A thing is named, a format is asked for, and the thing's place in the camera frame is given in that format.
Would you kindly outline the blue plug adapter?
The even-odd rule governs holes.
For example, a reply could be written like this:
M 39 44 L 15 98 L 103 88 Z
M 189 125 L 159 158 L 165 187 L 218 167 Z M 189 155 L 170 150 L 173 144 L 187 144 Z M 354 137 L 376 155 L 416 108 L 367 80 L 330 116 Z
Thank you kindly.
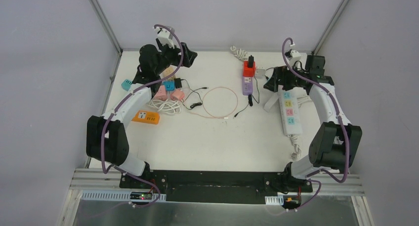
M 164 81 L 163 85 L 165 86 L 166 91 L 174 91 L 176 88 L 174 81 Z

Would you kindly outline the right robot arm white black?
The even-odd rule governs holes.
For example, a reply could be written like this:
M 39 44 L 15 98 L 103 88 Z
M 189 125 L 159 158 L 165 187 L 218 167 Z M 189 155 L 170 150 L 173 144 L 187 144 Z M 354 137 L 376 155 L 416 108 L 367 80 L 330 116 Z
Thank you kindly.
M 348 177 L 361 137 L 360 126 L 353 125 L 343 113 L 335 94 L 332 77 L 325 75 L 323 56 L 308 55 L 305 69 L 293 68 L 299 58 L 283 56 L 284 65 L 274 67 L 264 87 L 274 92 L 303 88 L 313 101 L 320 127 L 309 146 L 308 155 L 287 164 L 281 176 L 281 187 L 293 191 L 300 180 L 308 180 L 320 172 L 328 174 L 338 183 Z

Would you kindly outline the black mounting base plate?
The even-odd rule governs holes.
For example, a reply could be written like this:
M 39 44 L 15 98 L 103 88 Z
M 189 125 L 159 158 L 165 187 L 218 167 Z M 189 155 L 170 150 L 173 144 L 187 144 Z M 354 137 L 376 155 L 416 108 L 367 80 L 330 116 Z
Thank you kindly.
M 266 196 L 313 191 L 307 180 L 277 172 L 152 170 L 143 179 L 171 202 L 263 204 Z

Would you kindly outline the teal power strip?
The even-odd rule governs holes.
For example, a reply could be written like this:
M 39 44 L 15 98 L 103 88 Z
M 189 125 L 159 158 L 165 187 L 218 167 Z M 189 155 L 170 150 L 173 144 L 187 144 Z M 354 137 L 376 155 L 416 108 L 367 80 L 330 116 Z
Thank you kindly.
M 123 90 L 125 90 L 125 91 L 129 91 L 129 90 L 130 90 L 131 85 L 132 85 L 132 81 L 131 81 L 131 80 L 128 80 L 128 79 L 125 79 L 125 80 L 121 83 L 121 87 L 122 87 L 122 89 L 123 89 Z

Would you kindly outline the pink cube socket adapter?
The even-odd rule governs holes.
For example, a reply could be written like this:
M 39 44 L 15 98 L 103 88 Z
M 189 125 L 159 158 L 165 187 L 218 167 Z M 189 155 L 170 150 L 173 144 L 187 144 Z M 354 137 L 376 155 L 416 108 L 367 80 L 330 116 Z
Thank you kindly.
M 173 101 L 181 101 L 185 97 L 185 93 L 180 89 L 175 89 L 170 94 L 170 99 Z

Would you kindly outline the light pink cube adapter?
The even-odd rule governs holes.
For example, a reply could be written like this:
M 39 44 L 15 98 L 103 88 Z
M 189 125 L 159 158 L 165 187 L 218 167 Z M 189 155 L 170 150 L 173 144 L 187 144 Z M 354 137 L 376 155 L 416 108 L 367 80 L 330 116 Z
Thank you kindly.
M 160 100 L 160 101 L 166 101 L 168 98 L 168 93 L 166 90 L 166 86 L 165 85 L 161 85 L 158 89 L 158 91 L 156 92 L 156 94 L 154 95 L 153 99 L 154 100 Z

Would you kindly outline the orange power strip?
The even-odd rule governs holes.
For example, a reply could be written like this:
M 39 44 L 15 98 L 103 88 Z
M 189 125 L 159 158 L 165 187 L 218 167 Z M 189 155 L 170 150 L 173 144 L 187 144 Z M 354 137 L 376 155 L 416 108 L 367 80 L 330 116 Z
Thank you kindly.
M 160 121 L 158 112 L 140 110 L 132 119 L 133 122 L 157 125 Z

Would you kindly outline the purple power strip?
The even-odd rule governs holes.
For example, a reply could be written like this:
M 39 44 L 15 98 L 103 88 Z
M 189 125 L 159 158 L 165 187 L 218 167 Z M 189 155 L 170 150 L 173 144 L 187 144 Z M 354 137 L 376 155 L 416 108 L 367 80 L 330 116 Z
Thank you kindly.
M 242 77 L 242 94 L 245 96 L 253 93 L 253 77 Z

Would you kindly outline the long white power strip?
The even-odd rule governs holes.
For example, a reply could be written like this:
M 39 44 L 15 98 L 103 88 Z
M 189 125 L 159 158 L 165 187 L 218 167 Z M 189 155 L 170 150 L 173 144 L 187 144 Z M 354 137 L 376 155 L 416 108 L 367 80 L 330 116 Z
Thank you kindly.
M 300 140 L 302 126 L 299 115 L 297 97 L 293 90 L 278 90 L 280 111 L 282 115 L 283 133 L 289 137 L 294 148 L 291 159 L 297 161 L 301 156 Z

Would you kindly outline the beige cube adapter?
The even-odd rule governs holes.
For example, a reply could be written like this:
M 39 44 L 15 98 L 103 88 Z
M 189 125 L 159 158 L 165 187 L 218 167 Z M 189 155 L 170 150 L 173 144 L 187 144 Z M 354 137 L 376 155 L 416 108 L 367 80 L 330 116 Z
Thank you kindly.
M 167 78 L 167 81 L 173 81 L 176 78 L 175 74 L 170 76 L 173 72 L 174 72 L 174 68 L 170 66 L 162 72 L 162 77 Z

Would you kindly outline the white cube adapter behind red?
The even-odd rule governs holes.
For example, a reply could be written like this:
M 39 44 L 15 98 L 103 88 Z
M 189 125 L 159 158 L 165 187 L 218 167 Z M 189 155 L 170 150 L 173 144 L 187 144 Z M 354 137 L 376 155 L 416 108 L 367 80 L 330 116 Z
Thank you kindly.
M 254 77 L 256 79 L 263 79 L 265 78 L 266 70 L 264 68 L 256 67 L 254 72 Z

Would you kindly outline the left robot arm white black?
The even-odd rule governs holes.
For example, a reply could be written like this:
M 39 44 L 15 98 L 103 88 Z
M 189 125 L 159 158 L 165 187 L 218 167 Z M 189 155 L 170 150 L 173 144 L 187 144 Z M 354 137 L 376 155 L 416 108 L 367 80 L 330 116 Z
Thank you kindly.
M 150 184 L 151 176 L 145 172 L 147 163 L 130 153 L 126 127 L 157 93 L 163 71 L 170 66 L 191 67 L 198 56 L 184 42 L 180 47 L 160 41 L 157 44 L 147 44 L 139 50 L 137 72 L 123 99 L 101 116 L 93 115 L 87 121 L 87 156 L 132 174 L 131 181 L 141 189 Z

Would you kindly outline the red cube socket adapter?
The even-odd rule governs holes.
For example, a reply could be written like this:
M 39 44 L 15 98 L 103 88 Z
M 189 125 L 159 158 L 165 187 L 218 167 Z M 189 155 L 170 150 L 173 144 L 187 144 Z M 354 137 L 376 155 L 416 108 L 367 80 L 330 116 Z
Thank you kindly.
M 249 62 L 249 61 L 244 61 L 243 63 L 243 72 L 242 72 L 242 76 L 243 77 L 253 77 L 255 74 L 255 62 Z

